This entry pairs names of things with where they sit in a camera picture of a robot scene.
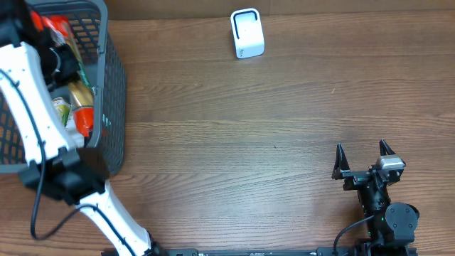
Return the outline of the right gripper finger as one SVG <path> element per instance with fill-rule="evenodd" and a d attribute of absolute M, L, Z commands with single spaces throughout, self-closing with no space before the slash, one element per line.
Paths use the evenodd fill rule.
<path fill-rule="evenodd" d="M 342 179 L 344 174 L 350 172 L 350 167 L 342 144 L 338 143 L 336 147 L 336 160 L 332 171 L 332 179 Z"/>
<path fill-rule="evenodd" d="M 390 146 L 387 144 L 387 142 L 384 139 L 381 139 L 379 141 L 379 146 L 380 146 L 380 155 L 381 156 L 395 155 L 395 152 L 390 148 Z"/>

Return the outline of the orange spaghetti packet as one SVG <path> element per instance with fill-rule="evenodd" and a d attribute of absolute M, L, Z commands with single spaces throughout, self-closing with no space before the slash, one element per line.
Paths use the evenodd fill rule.
<path fill-rule="evenodd" d="M 36 11 L 31 12 L 31 18 L 39 31 L 48 29 L 54 41 L 63 39 L 73 49 L 80 66 L 78 72 L 80 79 L 69 82 L 67 86 L 70 91 L 77 131 L 84 137 L 90 137 L 94 128 L 94 95 L 69 20 L 59 15 L 45 17 Z"/>

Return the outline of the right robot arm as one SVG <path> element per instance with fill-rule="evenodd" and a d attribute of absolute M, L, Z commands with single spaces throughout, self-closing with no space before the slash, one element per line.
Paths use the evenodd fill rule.
<path fill-rule="evenodd" d="M 416 255 L 410 248 L 420 213 L 408 203 L 390 199 L 387 187 L 400 181 L 406 163 L 383 139 L 379 141 L 380 156 L 367 171 L 353 171 L 342 144 L 337 144 L 336 160 L 331 178 L 343 181 L 345 191 L 356 191 L 364 218 L 340 231 L 333 241 L 332 255 Z M 368 237 L 354 246 L 341 249 L 342 235 L 365 223 Z"/>

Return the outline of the white cosmetic tube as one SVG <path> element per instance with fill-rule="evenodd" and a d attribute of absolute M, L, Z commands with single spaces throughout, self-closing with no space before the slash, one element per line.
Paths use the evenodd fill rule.
<path fill-rule="evenodd" d="M 67 120 L 67 123 L 66 123 L 66 126 L 65 128 L 67 130 L 76 130 L 76 125 L 75 125 L 75 120 L 74 120 L 74 115 L 73 115 L 73 112 L 70 112 L 69 115 L 68 115 L 68 120 Z"/>

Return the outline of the green drink carton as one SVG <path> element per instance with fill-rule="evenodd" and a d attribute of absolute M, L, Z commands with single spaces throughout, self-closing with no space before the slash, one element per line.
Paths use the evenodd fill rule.
<path fill-rule="evenodd" d="M 57 115 L 59 116 L 59 120 L 63 123 L 63 126 L 65 127 L 68 123 L 71 104 L 63 97 L 56 97 L 53 99 L 53 106 L 55 111 L 57 112 Z"/>

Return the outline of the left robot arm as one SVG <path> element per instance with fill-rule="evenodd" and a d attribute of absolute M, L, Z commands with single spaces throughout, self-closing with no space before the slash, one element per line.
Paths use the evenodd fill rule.
<path fill-rule="evenodd" d="M 103 1 L 1 2 L 1 172 L 86 215 L 114 255 L 164 255 L 109 182 L 127 77 L 107 27 Z"/>

